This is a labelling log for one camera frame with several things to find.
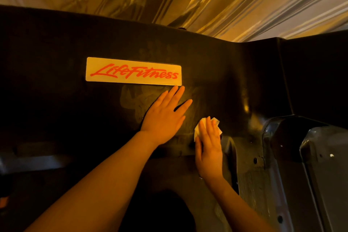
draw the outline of white cloth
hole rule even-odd
[[[214,118],[214,117],[212,118],[212,120],[215,120],[217,126],[219,125],[219,123],[220,123],[219,120],[217,120],[217,119]],[[203,121],[204,127],[207,128],[207,126],[206,126],[206,118],[204,117],[204,118],[202,118],[200,121]],[[198,124],[197,124],[197,126],[194,128],[194,142],[196,142],[196,137],[197,137],[197,136],[200,137]]]

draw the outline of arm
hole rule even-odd
[[[119,228],[140,173],[154,149],[179,130],[192,100],[174,112],[185,88],[161,94],[141,130],[48,208],[30,231],[108,231]]]
[[[222,176],[222,150],[215,121],[206,119],[206,128],[199,122],[196,137],[196,165],[200,176],[221,206],[233,231],[274,231],[240,198]]]

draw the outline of black hole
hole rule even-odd
[[[283,217],[282,217],[282,216],[278,216],[278,217],[277,217],[277,220],[278,220],[278,222],[281,224],[281,223],[283,222]]]

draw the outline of lifefitness sticker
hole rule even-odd
[[[88,57],[86,81],[181,85],[181,66]]]

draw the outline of person's left hand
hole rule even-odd
[[[175,135],[185,120],[184,113],[192,104],[192,99],[189,99],[174,112],[185,87],[182,86],[179,90],[177,89],[178,86],[176,85],[169,93],[165,91],[160,95],[150,107],[141,126],[140,131],[147,133],[156,147],[167,142]]]

